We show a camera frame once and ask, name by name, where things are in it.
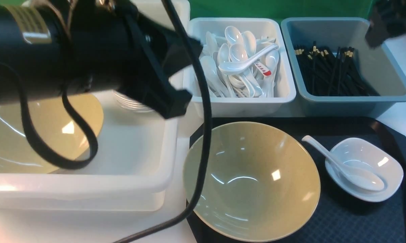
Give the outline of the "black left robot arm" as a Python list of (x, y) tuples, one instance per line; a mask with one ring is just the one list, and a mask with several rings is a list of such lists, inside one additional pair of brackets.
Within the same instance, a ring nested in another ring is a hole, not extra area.
[(114, 90), (165, 119), (183, 116), (191, 93), (169, 79), (191, 65), (178, 33), (130, 0), (35, 0), (0, 5), (0, 106)]

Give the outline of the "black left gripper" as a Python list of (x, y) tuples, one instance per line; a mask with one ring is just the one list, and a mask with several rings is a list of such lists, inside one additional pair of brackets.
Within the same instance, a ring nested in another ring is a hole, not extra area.
[(162, 3), (173, 29), (151, 20), (129, 0), (116, 2), (115, 13), (123, 19), (132, 37), (133, 53), (137, 58), (134, 84), (122, 87), (120, 91), (163, 118), (171, 119), (186, 114), (192, 94), (174, 88), (169, 79), (197, 64), (203, 46), (186, 33), (172, 1), (163, 0)]

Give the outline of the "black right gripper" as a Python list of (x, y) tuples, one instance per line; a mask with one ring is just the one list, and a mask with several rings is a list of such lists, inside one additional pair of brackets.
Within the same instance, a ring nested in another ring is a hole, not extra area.
[(369, 15), (370, 26), (365, 34), (370, 48), (386, 40), (406, 34), (406, 0), (377, 0)]

